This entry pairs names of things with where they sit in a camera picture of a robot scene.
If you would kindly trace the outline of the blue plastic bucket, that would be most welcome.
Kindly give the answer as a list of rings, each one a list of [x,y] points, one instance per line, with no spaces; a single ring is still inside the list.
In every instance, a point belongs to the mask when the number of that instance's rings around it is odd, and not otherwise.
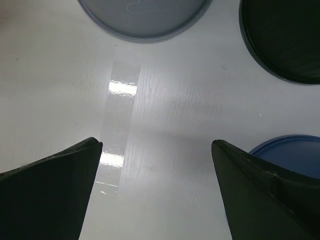
[[[252,156],[311,178],[320,178],[320,138],[291,134],[267,140],[249,152]]]

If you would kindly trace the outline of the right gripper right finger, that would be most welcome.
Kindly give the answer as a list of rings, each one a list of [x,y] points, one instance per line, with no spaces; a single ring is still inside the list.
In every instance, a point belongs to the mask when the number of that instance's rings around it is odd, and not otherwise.
[[[234,240],[317,240],[320,181],[267,162],[225,140],[211,145]]]

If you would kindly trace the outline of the grey plastic bucket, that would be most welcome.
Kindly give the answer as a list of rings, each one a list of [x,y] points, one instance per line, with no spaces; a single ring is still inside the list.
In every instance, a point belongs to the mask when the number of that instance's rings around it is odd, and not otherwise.
[[[107,33],[128,42],[166,41],[194,25],[210,0],[80,0],[88,17]]]

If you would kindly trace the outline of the black ribbed waste bin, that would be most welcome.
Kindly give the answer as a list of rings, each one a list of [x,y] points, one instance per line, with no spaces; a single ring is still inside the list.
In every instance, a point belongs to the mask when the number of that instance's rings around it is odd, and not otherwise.
[[[238,15],[245,46],[264,70],[288,82],[320,83],[318,0],[242,0]]]

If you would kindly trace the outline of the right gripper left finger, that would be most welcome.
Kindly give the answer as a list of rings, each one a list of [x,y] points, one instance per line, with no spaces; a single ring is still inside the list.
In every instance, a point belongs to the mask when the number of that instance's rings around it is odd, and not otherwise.
[[[89,137],[0,174],[2,240],[79,239],[103,144]]]

